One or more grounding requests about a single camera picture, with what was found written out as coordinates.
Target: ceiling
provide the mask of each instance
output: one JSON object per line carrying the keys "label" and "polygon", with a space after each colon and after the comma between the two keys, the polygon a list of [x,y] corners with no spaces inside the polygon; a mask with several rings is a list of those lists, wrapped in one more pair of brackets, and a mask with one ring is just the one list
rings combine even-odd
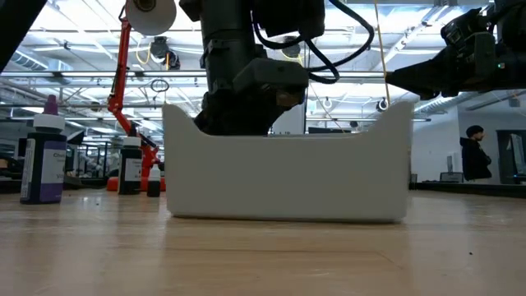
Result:
{"label": "ceiling", "polygon": [[[92,110],[89,104],[105,104],[109,87],[112,83],[112,72],[116,68],[120,22],[118,14],[124,0],[58,0],[44,7],[38,19],[32,25],[21,46],[17,50],[22,57],[29,57],[36,64],[32,67],[45,67],[40,70],[55,71],[88,71],[93,72],[84,77],[63,78],[67,81],[57,81],[49,78],[5,77],[3,81],[10,82],[0,89],[0,99],[4,104],[35,104],[38,95],[30,95],[24,91],[13,91],[13,87],[32,90],[43,96],[49,94],[61,95],[63,104],[74,106],[86,105],[86,108],[63,109],[61,112],[67,118],[111,118],[104,109]],[[349,6],[364,17],[373,27],[378,26],[374,5],[370,1],[360,3],[352,1]],[[385,53],[387,71],[406,67],[417,62],[432,58],[443,47],[440,37],[441,27],[451,19],[463,14],[471,8],[485,7],[489,2],[483,0],[458,1],[454,7],[434,7],[432,1],[416,0],[379,1],[379,20],[382,48]],[[422,26],[422,18],[432,14],[431,26]],[[172,28],[163,34],[168,37],[170,48],[177,53],[181,61],[181,71],[199,71],[201,77],[171,77],[164,78],[170,88],[164,93],[155,93],[150,88],[154,77],[129,79],[125,104],[136,104],[135,108],[126,111],[136,117],[160,118],[159,108],[164,101],[177,104],[189,115],[195,116],[201,110],[201,99],[207,91],[206,80],[199,67],[202,54],[201,26],[199,22],[191,22],[178,10],[178,16]],[[325,34],[315,40],[316,46],[330,60],[336,61],[348,56],[360,47],[367,39],[367,32],[353,19],[341,11],[326,5]],[[148,48],[153,38],[145,38],[132,31],[129,59],[127,65],[131,71],[165,71],[164,67],[148,60]],[[273,41],[283,41],[279,36]],[[267,50],[270,58],[285,59],[280,51]],[[305,63],[307,53],[302,52],[298,62]],[[321,65],[321,61],[311,55],[311,66]],[[9,62],[5,71],[28,72],[34,69],[28,63]],[[341,72],[382,72],[381,45],[378,34],[372,42],[370,50],[342,67]],[[329,106],[328,111],[334,118],[345,116],[371,117],[376,113],[376,102],[385,98],[383,79],[376,77],[361,77],[342,79],[336,85],[322,85],[312,82],[309,91],[307,116],[325,116],[321,102]],[[389,86],[390,98],[396,100],[417,100],[418,97],[397,87]],[[32,116],[32,111],[38,109],[15,109],[10,113],[13,117]],[[70,120],[83,127],[106,127],[119,132],[118,127],[108,121],[101,125],[89,120]],[[310,121],[310,125],[326,122]],[[152,135],[162,134],[159,122],[151,120],[143,129]]]}

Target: white label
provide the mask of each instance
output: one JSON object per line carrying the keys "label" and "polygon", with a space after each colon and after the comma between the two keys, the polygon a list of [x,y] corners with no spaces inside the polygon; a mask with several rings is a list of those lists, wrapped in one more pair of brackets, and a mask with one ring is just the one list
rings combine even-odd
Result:
{"label": "white label", "polygon": [[33,178],[33,162],[35,160],[35,139],[27,139],[25,144],[24,173],[22,177],[21,198],[30,198],[30,183]]}
{"label": "white label", "polygon": [[45,149],[42,161],[42,184],[64,183],[66,151]]}
{"label": "white label", "polygon": [[126,172],[124,174],[124,181],[137,182],[141,180],[142,160],[127,159]]}

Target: white wall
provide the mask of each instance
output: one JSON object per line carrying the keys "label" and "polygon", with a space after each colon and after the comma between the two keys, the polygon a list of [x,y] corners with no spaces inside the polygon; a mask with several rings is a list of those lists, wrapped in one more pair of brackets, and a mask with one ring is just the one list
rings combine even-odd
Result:
{"label": "white wall", "polygon": [[488,167],[491,171],[491,184],[500,184],[499,174],[499,146],[496,137],[497,130],[526,130],[526,116],[513,112],[508,113],[476,113],[465,111],[459,113],[459,132],[466,137],[466,129],[472,125],[484,128],[486,137],[480,143],[486,154],[491,157]]}
{"label": "white wall", "polygon": [[430,118],[429,123],[413,124],[411,171],[418,175],[419,182],[440,180],[440,174],[447,172],[449,155],[453,156],[453,171],[462,172],[457,108]]}

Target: wooden surface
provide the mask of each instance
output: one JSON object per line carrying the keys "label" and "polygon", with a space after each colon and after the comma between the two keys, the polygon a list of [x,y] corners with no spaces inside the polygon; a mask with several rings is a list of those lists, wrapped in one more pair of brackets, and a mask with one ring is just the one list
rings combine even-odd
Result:
{"label": "wooden surface", "polygon": [[0,196],[0,295],[526,295],[526,200],[414,192],[402,224],[356,225],[179,220],[164,197],[64,195]]}

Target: bottle cap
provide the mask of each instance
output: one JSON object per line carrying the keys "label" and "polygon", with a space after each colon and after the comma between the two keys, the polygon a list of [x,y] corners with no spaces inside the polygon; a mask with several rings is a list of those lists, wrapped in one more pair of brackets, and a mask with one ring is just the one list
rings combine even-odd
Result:
{"label": "bottle cap", "polygon": [[157,164],[154,164],[154,167],[150,170],[150,176],[148,176],[148,181],[159,181],[161,179],[161,170]]}
{"label": "bottle cap", "polygon": [[124,138],[124,140],[122,140],[122,145],[140,147],[141,139],[138,136],[127,136]]}
{"label": "bottle cap", "polygon": [[44,105],[44,112],[35,115],[33,127],[50,127],[63,131],[66,126],[66,120],[58,116],[57,97],[50,95]]}

